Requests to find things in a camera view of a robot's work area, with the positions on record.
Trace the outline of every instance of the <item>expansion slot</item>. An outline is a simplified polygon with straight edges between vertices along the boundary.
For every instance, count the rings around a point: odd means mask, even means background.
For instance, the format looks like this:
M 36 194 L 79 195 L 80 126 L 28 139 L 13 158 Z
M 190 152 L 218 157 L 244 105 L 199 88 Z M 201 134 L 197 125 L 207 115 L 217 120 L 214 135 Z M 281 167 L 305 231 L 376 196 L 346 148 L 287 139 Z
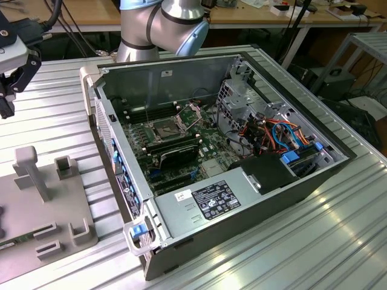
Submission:
M 175 140 L 166 141 L 156 145 L 146 146 L 146 153 L 157 154 L 159 152 L 174 148 L 176 146 L 186 146 L 198 143 L 199 139 L 196 136 L 186 136 Z
M 176 115 L 176 107 L 172 104 L 159 106 L 157 109 L 147 109 L 129 113 L 131 124 L 140 124 Z

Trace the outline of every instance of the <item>aluminum profile table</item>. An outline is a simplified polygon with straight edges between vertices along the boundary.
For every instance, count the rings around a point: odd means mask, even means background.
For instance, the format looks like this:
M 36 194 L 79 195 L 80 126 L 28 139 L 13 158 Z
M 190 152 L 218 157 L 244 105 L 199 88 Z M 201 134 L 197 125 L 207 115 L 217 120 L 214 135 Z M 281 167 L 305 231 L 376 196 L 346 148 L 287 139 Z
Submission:
M 262 50 L 241 46 L 199 54 L 238 51 L 266 68 L 357 159 L 306 200 L 146 282 L 122 235 L 123 222 L 83 108 L 79 68 L 111 59 L 47 62 L 18 94 L 16 115 L 0 120 L 0 174 L 12 171 L 13 149 L 21 145 L 36 147 L 39 166 L 65 154 L 75 158 L 100 241 L 0 289 L 386 289 L 386 158 Z M 271 90 L 264 83 L 257 87 Z
M 343 66 L 343 69 L 348 71 L 362 51 L 370 54 L 385 65 L 387 64 L 387 33 L 350 33 L 344 39 L 339 49 L 329 61 L 328 65 L 313 84 L 310 89 L 311 92 L 316 93 L 319 90 L 325 78 L 333 69 L 333 66 L 339 61 L 351 44 L 356 45 L 357 49 Z M 385 81 L 387 81 L 387 79 L 383 78 L 381 82 L 384 83 Z

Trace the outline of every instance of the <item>warning label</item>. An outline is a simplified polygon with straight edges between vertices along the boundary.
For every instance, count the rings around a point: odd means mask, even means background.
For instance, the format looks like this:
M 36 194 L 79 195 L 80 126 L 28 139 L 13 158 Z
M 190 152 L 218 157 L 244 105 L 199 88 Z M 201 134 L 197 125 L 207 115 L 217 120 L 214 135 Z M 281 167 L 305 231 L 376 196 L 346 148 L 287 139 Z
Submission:
M 208 220 L 241 206 L 224 180 L 192 192 L 192 196 Z

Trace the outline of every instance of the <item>power cable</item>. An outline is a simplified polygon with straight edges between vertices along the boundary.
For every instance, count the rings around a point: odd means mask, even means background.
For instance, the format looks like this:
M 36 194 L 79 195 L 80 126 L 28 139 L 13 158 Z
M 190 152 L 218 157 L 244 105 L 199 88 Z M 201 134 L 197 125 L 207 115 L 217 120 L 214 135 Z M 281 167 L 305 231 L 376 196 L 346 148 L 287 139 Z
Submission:
M 50 6 L 48 6 L 48 7 L 51 11 L 51 17 L 49 18 L 49 20 L 44 21 L 42 23 L 44 31 L 51 30 L 52 27 L 54 26 L 54 24 L 56 23 L 56 21 L 58 20 L 59 15 L 60 15 L 60 11 L 62 9 L 62 0 L 55 1 L 54 10 L 52 10 Z
M 65 7 L 65 10 L 66 10 L 67 14 L 69 15 L 69 17 L 71 18 L 71 21 L 74 23 L 75 27 L 77 28 L 77 30 L 78 30 L 78 32 L 79 32 L 79 35 L 81 36 L 81 38 L 83 39 L 83 41 L 87 44 L 87 46 L 91 49 L 91 51 L 92 51 L 94 54 L 98 55 L 96 49 L 88 42 L 88 40 L 85 38 L 85 36 L 84 36 L 83 33 L 81 32 L 81 30 L 80 30 L 80 28 L 79 28 L 77 22 L 76 22 L 76 21 L 74 20 L 74 18 L 73 18 L 73 15 L 71 15 L 69 9 L 67 9 L 67 6 L 66 6 L 65 2 L 63 2 L 63 7 Z
M 50 5 L 48 4 L 47 0 L 44 0 L 44 3 L 47 7 L 47 9 L 49 9 L 49 11 L 52 12 L 53 14 L 53 10 L 51 9 Z M 64 26 L 63 22 L 59 19 L 59 15 L 58 15 L 58 18 L 57 18 L 57 21 L 59 22 L 59 24 L 62 26 L 63 30 L 66 32 L 66 34 L 68 35 L 68 37 L 74 42 L 74 44 L 76 45 L 76 47 L 78 47 L 78 50 L 80 51 L 80 53 L 82 54 L 83 57 L 87 57 L 86 55 L 86 52 L 83 50 L 82 46 L 80 45 L 79 41 L 74 38 L 74 36 L 66 29 L 66 27 Z

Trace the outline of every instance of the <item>black connector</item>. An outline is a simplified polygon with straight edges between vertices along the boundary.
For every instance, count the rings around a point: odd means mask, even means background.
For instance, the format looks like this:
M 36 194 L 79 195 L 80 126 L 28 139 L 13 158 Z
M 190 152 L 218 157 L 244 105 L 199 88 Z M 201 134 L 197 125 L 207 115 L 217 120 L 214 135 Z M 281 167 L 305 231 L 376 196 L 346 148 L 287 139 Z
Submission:
M 24 18 L 12 22 L 11 25 L 26 46 L 29 47 L 43 41 L 45 30 L 37 21 Z

